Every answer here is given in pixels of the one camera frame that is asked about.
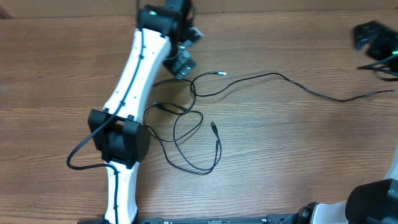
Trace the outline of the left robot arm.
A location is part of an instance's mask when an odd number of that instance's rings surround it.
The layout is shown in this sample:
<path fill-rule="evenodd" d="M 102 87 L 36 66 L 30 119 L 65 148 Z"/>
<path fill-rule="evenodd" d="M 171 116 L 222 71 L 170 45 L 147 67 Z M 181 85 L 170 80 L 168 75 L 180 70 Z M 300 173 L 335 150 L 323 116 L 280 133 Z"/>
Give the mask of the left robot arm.
<path fill-rule="evenodd" d="M 89 140 L 101 152 L 101 166 L 108 177 L 108 207 L 98 223 L 136 221 L 138 167 L 150 144 L 150 133 L 144 126 L 147 100 L 160 67 L 178 80 L 195 67 L 187 49 L 203 35 L 193 25 L 194 17 L 191 0 L 140 8 L 121 78 L 102 110 L 90 112 L 91 133 L 72 152 Z"/>

